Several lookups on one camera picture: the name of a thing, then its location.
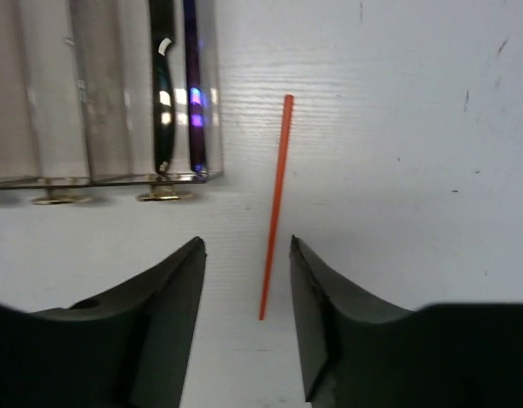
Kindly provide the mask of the black knife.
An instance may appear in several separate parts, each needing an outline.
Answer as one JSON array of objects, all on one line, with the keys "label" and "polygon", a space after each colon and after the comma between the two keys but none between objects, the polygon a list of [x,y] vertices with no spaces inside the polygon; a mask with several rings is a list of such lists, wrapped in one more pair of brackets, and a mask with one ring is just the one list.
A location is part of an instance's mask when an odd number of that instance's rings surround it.
[{"label": "black knife", "polygon": [[176,134],[173,81],[168,58],[174,45],[172,1],[148,2],[151,39],[151,90],[154,167],[157,174],[168,173]]}]

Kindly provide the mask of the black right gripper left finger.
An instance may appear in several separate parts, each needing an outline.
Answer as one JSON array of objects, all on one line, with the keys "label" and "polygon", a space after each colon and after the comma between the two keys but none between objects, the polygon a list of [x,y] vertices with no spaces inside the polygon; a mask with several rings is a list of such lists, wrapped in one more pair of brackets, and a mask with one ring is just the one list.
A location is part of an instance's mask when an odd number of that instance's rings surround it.
[{"label": "black right gripper left finger", "polygon": [[177,407],[206,266],[195,237],[68,308],[0,304],[0,407]]}]

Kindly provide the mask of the purple iridescent knife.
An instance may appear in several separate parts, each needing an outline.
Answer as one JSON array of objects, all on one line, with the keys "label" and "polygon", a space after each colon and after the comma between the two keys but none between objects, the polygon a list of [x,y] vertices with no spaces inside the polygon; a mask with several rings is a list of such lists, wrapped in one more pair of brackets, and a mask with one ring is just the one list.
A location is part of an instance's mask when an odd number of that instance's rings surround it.
[{"label": "purple iridescent knife", "polygon": [[196,2],[184,0],[182,3],[185,23],[185,69],[190,169],[194,173],[199,174],[206,171],[207,158],[203,119],[204,96],[201,91],[201,70],[196,25]]}]

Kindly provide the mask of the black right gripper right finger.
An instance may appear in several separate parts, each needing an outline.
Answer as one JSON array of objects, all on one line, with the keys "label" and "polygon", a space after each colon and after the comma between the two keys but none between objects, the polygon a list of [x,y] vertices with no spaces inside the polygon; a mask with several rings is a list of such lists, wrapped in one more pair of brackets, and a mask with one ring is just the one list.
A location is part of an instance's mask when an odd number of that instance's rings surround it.
[{"label": "black right gripper right finger", "polygon": [[313,407],[523,407],[523,303],[398,307],[290,243],[305,400]]}]

